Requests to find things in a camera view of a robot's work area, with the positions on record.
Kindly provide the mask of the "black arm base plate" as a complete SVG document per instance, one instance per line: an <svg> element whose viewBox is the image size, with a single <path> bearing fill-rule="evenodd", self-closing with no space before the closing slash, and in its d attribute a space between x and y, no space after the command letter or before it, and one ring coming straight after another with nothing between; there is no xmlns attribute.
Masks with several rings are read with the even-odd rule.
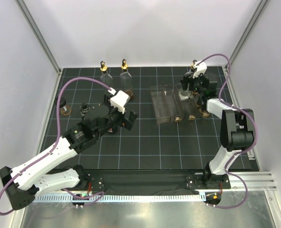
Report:
<svg viewBox="0 0 281 228"><path fill-rule="evenodd" d="M199 191L228 190L227 174L215 175L199 170L85 170L85 180L69 190L103 191L106 195L171 196Z"/></svg>

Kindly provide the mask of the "round amber sauce bottle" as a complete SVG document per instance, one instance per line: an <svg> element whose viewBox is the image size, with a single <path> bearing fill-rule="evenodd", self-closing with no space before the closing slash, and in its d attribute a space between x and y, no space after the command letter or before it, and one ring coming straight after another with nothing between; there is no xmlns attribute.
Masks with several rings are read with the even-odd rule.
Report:
<svg viewBox="0 0 281 228"><path fill-rule="evenodd" d="M69 116L71 114L71 107L64 97L60 98L59 113L63 116Z"/></svg>

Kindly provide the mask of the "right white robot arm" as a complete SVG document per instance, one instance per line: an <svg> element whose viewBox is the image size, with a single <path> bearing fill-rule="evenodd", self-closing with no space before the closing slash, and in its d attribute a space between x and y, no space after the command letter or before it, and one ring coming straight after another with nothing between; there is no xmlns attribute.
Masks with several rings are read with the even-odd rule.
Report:
<svg viewBox="0 0 281 228"><path fill-rule="evenodd" d="M216 96L217 79L214 74L186 73L180 81L183 91L195 96L196 110L221 119L221 146L215 157L207 163L200 184L217 188L228 180L229 168L238 156L247 153L257 142L257 128L251 109L241 109Z"/></svg>

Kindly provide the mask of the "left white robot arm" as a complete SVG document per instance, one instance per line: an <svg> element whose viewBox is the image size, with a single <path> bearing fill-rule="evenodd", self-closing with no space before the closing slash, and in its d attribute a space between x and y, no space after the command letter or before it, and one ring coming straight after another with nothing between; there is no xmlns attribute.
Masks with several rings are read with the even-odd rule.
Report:
<svg viewBox="0 0 281 228"><path fill-rule="evenodd" d="M55 190L86 189L90 177L81 165L54 174L49 171L95 145L110 129L124 127L131 130L137 117L136 113L130 112L125 118L125 112L101 104L87 111L79 123L31 160L15 168L5 166L0 169L1 193L7 195L12 210L20 210L38 196Z"/></svg>

